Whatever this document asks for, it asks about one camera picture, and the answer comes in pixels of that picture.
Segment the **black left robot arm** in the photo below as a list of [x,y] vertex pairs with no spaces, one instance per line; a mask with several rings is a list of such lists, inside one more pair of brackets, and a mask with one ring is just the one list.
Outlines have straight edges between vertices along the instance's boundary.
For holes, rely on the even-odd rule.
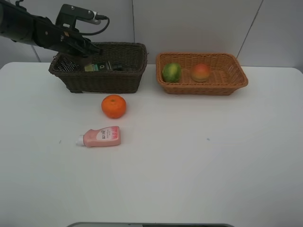
[[104,32],[81,33],[76,27],[77,21],[99,25],[109,18],[89,9],[63,4],[56,22],[47,17],[30,14],[20,5],[6,0],[0,2],[0,35],[13,42],[35,45],[70,56],[86,58],[101,54],[102,50],[93,44],[88,36]]

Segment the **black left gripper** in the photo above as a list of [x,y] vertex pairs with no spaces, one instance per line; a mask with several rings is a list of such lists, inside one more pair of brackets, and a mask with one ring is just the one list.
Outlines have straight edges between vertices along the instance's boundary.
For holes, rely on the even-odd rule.
[[102,49],[88,38],[60,28],[46,17],[33,16],[33,19],[32,39],[36,46],[78,57],[102,53]]

